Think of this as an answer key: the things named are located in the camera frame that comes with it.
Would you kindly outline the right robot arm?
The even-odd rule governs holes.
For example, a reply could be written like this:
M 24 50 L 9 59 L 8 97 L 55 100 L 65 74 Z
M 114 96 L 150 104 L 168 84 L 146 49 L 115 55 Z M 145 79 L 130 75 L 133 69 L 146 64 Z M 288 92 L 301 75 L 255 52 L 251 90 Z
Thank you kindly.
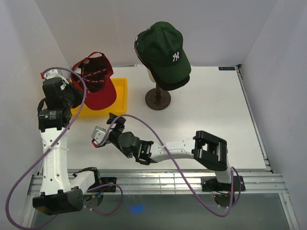
M 115 124 L 110 129 L 107 140 L 119 149 L 127 158 L 134 157 L 142 165 L 159 163 L 174 159 L 194 159 L 216 175 L 217 186 L 228 190 L 234 185 L 228 161 L 226 140 L 208 132 L 199 130 L 186 140 L 168 142 L 146 141 L 124 132 L 126 119 L 110 113 L 107 124 Z

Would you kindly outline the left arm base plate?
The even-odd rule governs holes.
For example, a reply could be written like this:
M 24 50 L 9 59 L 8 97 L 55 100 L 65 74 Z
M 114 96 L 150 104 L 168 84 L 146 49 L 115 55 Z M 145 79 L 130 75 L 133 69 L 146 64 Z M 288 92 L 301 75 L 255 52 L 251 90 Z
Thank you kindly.
M 109 184 L 108 186 L 104 186 L 98 188 L 98 192 L 101 193 L 114 193 L 116 191 L 116 186 L 114 184 L 117 183 L 116 177 L 101 177 L 101 185 Z

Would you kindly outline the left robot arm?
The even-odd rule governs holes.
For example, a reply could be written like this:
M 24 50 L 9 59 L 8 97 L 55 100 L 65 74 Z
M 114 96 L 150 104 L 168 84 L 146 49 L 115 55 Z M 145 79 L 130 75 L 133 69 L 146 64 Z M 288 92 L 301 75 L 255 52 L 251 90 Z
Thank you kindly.
M 79 106 L 83 94 L 62 77 L 43 82 L 45 98 L 38 106 L 38 128 L 47 155 L 43 158 L 40 195 L 33 198 L 33 208 L 46 215 L 80 211 L 84 194 L 97 191 L 102 180 L 96 167 L 79 170 L 72 181 L 67 168 L 67 145 L 71 109 Z

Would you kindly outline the dark green cap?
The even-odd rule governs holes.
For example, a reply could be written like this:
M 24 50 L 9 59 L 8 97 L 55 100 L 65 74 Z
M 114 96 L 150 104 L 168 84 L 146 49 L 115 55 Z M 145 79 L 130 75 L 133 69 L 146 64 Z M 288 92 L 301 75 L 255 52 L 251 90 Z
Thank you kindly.
M 134 49 L 159 78 L 174 83 L 191 73 L 183 42 L 179 30 L 168 22 L 160 21 L 136 36 Z

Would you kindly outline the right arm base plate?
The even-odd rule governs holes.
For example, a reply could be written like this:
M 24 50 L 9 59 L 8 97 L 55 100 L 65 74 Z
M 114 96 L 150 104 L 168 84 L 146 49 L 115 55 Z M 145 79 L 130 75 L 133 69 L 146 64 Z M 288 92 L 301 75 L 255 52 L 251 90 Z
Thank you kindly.
M 220 183 L 217 181 L 216 177 L 201 177 L 201 186 L 203 192 L 230 192 L 231 183 Z M 235 191 L 245 191 L 245 183 L 242 176 L 234 176 L 234 190 Z

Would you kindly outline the black cap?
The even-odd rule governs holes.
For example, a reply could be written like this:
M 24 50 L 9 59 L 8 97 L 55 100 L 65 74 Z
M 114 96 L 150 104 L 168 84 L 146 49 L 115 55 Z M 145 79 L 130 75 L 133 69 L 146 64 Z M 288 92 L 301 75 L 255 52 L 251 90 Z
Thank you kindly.
M 148 65 L 146 62 L 144 62 L 137 52 L 136 52 L 136 55 L 137 55 L 138 59 L 140 60 L 140 62 L 146 67 L 148 75 L 149 75 L 149 79 L 153 83 L 157 84 L 158 87 L 160 87 L 162 90 L 165 90 L 165 91 L 176 90 L 176 89 L 181 88 L 184 85 L 186 85 L 190 80 L 190 75 L 188 75 L 187 77 L 185 77 L 181 80 L 176 80 L 174 83 L 167 83 L 165 80 L 159 78 L 156 75 L 156 73 L 151 69 L 150 65 Z

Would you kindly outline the red cap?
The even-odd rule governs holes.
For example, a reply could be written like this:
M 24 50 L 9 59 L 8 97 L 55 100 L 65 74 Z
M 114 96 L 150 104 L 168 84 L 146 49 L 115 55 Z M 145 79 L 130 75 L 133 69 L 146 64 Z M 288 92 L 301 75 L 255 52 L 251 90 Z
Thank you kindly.
M 92 52 L 74 64 L 72 71 L 79 74 L 85 82 L 85 104 L 89 109 L 103 110 L 115 102 L 117 93 L 111 81 L 114 72 L 105 54 Z

